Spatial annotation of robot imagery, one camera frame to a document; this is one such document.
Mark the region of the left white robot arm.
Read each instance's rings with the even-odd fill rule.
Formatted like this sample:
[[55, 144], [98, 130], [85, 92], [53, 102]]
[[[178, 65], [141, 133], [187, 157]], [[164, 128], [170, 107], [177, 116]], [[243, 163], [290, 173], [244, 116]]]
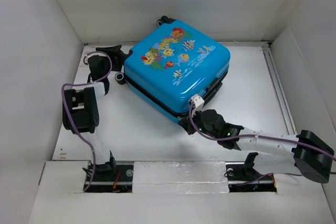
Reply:
[[108, 75], [111, 72], [115, 72], [114, 79], [118, 84], [126, 84], [121, 70], [129, 54], [125, 54], [121, 48], [121, 45], [98, 47], [85, 54], [83, 64], [89, 68], [86, 83], [64, 84], [61, 88], [63, 126], [89, 145], [92, 151], [89, 168], [96, 167], [105, 180], [115, 178], [117, 167], [113, 164], [111, 152], [98, 136], [98, 99], [109, 92]]

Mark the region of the blue hard-shell suitcase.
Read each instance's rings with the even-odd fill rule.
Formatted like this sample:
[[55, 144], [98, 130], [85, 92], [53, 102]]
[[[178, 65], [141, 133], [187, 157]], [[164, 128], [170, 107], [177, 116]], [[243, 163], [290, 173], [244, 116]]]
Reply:
[[192, 96], [207, 103], [217, 93], [230, 52], [185, 22], [162, 16], [154, 31], [115, 59], [130, 89], [177, 123], [187, 117]]

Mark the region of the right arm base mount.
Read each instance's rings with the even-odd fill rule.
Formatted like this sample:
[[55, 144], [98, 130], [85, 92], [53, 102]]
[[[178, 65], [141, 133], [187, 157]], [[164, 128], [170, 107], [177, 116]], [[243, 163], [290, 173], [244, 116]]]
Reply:
[[257, 152], [249, 153], [243, 162], [227, 162], [224, 176], [228, 180], [230, 193], [276, 193], [276, 183], [272, 173], [261, 174], [254, 169]]

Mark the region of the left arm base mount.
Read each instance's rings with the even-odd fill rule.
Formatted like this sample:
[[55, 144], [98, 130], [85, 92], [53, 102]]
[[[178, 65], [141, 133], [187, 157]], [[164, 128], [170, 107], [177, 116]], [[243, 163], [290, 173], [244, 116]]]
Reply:
[[134, 175], [134, 162], [116, 162], [114, 171], [99, 171], [96, 166], [93, 180], [92, 164], [83, 168], [86, 173], [83, 190], [86, 193], [131, 193]]

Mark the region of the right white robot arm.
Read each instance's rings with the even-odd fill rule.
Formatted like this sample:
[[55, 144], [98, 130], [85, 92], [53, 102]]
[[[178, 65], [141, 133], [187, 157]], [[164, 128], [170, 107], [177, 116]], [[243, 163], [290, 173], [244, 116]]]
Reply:
[[227, 123], [215, 110], [197, 111], [178, 121], [189, 135], [198, 133], [228, 150], [247, 151], [237, 172], [239, 180], [258, 180], [271, 173], [293, 174], [326, 184], [335, 161], [334, 150], [308, 130], [271, 136]]

